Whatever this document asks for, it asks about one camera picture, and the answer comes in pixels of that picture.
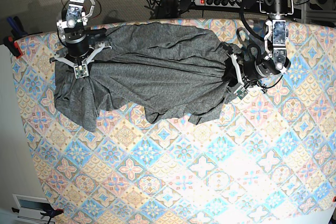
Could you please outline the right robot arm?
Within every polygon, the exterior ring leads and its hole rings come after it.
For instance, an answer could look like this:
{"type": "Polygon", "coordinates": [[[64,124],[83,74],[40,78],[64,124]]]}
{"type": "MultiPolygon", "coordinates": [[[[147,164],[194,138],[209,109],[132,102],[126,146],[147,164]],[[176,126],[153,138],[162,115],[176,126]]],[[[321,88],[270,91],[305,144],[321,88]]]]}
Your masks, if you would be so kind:
{"type": "Polygon", "coordinates": [[[89,64],[104,49],[111,48],[111,40],[105,28],[89,29],[87,23],[92,17],[95,0],[69,0],[57,21],[57,37],[63,48],[51,59],[73,68],[75,78],[89,76],[89,64]]]}

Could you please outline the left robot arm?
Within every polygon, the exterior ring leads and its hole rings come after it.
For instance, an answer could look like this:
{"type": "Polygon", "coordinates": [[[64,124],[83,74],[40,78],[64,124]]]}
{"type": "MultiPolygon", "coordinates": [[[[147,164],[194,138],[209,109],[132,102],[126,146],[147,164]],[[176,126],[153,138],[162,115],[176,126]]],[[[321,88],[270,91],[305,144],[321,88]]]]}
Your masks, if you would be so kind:
{"type": "Polygon", "coordinates": [[[248,60],[235,53],[229,54],[232,61],[231,67],[226,72],[226,77],[230,81],[229,92],[240,99],[254,90],[267,92],[269,87],[262,84],[261,79],[269,76],[282,78],[289,70],[291,62],[286,50],[289,29],[285,17],[293,13],[293,0],[241,0],[240,20],[250,35],[263,42],[264,48],[250,43],[247,46],[248,60]],[[244,11],[254,4],[259,5],[261,13],[268,15],[264,36],[255,33],[244,16],[244,11]]]}

